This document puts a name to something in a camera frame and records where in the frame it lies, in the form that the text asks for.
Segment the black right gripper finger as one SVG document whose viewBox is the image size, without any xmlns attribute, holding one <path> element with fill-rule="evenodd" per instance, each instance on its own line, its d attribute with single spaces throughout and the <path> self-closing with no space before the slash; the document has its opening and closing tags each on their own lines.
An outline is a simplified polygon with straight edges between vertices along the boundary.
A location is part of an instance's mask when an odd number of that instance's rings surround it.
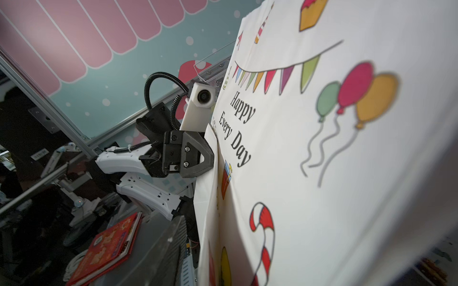
<svg viewBox="0 0 458 286">
<path fill-rule="evenodd" d="M 161 214 L 141 224 L 129 258 L 92 286 L 178 286 L 186 258 L 184 216 L 169 221 Z"/>
</svg>

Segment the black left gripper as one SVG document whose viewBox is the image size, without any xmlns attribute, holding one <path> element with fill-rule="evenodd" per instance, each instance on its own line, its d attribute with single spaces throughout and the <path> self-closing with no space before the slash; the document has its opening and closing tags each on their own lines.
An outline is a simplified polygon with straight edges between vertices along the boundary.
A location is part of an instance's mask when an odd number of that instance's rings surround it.
<svg viewBox="0 0 458 286">
<path fill-rule="evenodd" d="M 160 103 L 136 120 L 136 127 L 149 140 L 149 149 L 140 156 L 148 174 L 165 178 L 179 174 L 183 178 L 203 175 L 213 168 L 214 153 L 200 132 L 172 128 L 171 111 Z"/>
</svg>

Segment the white paper gift bag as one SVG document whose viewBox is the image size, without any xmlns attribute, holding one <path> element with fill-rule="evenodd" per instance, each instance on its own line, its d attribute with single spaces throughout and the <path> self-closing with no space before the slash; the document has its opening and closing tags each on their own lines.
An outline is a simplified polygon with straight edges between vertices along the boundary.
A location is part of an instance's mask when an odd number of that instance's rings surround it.
<svg viewBox="0 0 458 286">
<path fill-rule="evenodd" d="M 387 286 L 458 225 L 456 1 L 264 1 L 198 179 L 200 286 Z"/>
</svg>

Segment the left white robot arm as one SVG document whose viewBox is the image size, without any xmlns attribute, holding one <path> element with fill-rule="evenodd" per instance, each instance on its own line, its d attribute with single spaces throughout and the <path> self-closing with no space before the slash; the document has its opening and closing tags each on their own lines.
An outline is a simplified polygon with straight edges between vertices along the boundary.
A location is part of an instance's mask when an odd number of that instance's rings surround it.
<svg viewBox="0 0 458 286">
<path fill-rule="evenodd" d="M 157 79 L 167 79 L 182 90 L 171 108 L 151 102 L 150 88 Z M 125 148 L 107 148 L 95 159 L 94 177 L 113 184 L 118 194 L 144 210 L 157 210 L 172 220 L 189 198 L 161 191 L 149 179 L 170 174 L 196 178 L 214 167 L 215 155 L 204 133 L 216 99 L 216 89 L 205 82 L 194 81 L 189 88 L 170 73 L 151 74 L 144 86 L 147 113 L 136 120 L 137 129 L 148 140 Z"/>
</svg>

